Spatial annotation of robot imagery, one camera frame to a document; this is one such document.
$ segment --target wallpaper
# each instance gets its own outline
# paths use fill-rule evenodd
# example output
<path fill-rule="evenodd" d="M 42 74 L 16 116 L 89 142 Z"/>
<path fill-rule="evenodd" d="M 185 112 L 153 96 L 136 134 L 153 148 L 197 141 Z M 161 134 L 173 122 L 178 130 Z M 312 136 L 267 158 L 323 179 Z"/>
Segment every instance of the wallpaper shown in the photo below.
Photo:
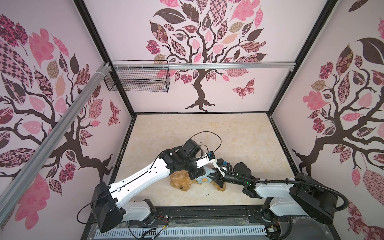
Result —
<path fill-rule="evenodd" d="M 0 13 L 1 193 L 102 64 L 72 1 L 23 5 L 20 11 L 9 3 Z M 45 8 L 60 13 L 33 17 Z M 63 16 L 69 20 L 58 19 Z M 1 238 L 79 238 L 84 225 L 76 214 L 94 186 L 108 181 L 129 121 L 119 94 L 101 82 L 1 226 Z M 82 212 L 83 221 L 89 212 Z M 71 231 L 60 235 L 63 225 Z"/>
<path fill-rule="evenodd" d="M 274 114 L 300 171 L 349 199 L 341 239 L 384 239 L 383 7 L 341 2 Z"/>
<path fill-rule="evenodd" d="M 301 1 L 150 2 L 87 3 L 111 59 L 155 63 L 294 61 L 325 1 L 314 1 L 306 12 L 299 9 Z M 119 14 L 129 9 L 145 11 Z M 108 19 L 113 24 L 106 24 L 106 13 L 112 11 L 117 11 L 113 20 Z M 298 16 L 307 21 L 299 21 Z M 166 73 L 161 70 L 156 76 Z M 267 111 L 286 73 L 287 69 L 171 70 L 168 93 L 127 94 L 136 112 Z"/>

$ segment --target robotic arm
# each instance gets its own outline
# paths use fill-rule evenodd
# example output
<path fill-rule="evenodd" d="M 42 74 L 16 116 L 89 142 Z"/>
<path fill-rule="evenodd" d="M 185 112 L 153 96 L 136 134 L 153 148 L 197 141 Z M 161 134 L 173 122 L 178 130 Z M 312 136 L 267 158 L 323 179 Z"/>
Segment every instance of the robotic arm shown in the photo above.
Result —
<path fill-rule="evenodd" d="M 201 152 L 200 158 L 196 158 L 198 152 Z M 208 163 L 214 165 L 212 170 L 205 167 Z M 154 162 L 132 176 L 109 186 L 104 182 L 96 186 L 90 204 L 100 232 L 111 230 L 121 221 L 139 220 L 150 224 L 156 213 L 150 200 L 129 200 L 152 183 L 181 170 L 186 170 L 191 180 L 207 176 L 221 187 L 224 182 L 238 184 L 251 198 L 267 198 L 261 210 L 266 221 L 284 215 L 308 215 L 318 222 L 331 224 L 335 211 L 348 207 L 348 200 L 341 193 L 305 174 L 291 180 L 261 180 L 253 177 L 243 162 L 232 167 L 223 159 L 216 159 L 212 151 L 203 154 L 201 147 L 189 139 L 183 146 L 162 151 Z M 344 204 L 336 208 L 338 196 Z"/>

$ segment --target black wire mesh basket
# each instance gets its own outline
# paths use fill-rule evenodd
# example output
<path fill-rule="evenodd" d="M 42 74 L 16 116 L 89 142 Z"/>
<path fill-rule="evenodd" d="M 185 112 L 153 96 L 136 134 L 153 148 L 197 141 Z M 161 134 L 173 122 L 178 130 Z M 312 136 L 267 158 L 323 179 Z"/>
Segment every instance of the black wire mesh basket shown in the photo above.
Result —
<path fill-rule="evenodd" d="M 125 91 L 168 92 L 170 76 L 166 60 L 126 60 L 112 61 L 114 72 L 109 72 L 104 82 L 109 91 L 118 91 L 116 81 L 120 81 Z"/>

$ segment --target butterfly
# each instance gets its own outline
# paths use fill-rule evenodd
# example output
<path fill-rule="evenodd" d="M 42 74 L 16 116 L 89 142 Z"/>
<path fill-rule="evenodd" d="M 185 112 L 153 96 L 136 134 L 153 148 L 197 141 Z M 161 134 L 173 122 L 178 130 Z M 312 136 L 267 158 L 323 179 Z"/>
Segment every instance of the butterfly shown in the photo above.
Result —
<path fill-rule="evenodd" d="M 252 79 L 251 81 L 249 81 L 247 83 L 247 85 L 245 86 L 245 88 L 234 88 L 232 90 L 235 91 L 235 93 L 239 93 L 239 96 L 242 97 L 244 99 L 244 96 L 247 94 L 247 93 L 253 93 L 254 94 L 254 90 L 255 88 L 252 87 L 253 85 L 255 84 L 255 79 Z"/>
<path fill-rule="evenodd" d="M 120 113 L 119 108 L 115 107 L 115 104 L 111 100 L 109 101 L 109 105 L 111 106 L 111 110 L 112 110 L 113 115 L 109 118 L 108 126 L 110 126 L 112 124 L 117 124 L 119 122 L 118 115 Z"/>

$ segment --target beige table surface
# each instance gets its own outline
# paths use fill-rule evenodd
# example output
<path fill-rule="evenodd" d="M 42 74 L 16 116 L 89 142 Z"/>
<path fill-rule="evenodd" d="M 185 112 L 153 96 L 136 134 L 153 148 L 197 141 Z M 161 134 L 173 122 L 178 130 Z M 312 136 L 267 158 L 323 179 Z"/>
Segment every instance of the beige table surface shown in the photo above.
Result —
<path fill-rule="evenodd" d="M 244 162 L 254 177 L 262 179 L 292 178 L 293 173 L 270 121 L 263 113 L 236 114 L 156 114 L 138 115 L 124 153 L 116 181 L 123 180 L 155 160 L 165 149 L 181 146 L 201 131 L 218 134 L 223 143 L 215 152 L 233 166 Z M 213 151 L 220 144 L 217 136 L 201 133 L 193 137 Z M 212 184 L 193 184 L 187 192 L 161 179 L 134 196 L 131 201 L 150 199 L 155 206 L 243 205 L 262 204 L 242 192 L 242 186 L 227 184 L 224 192 Z"/>

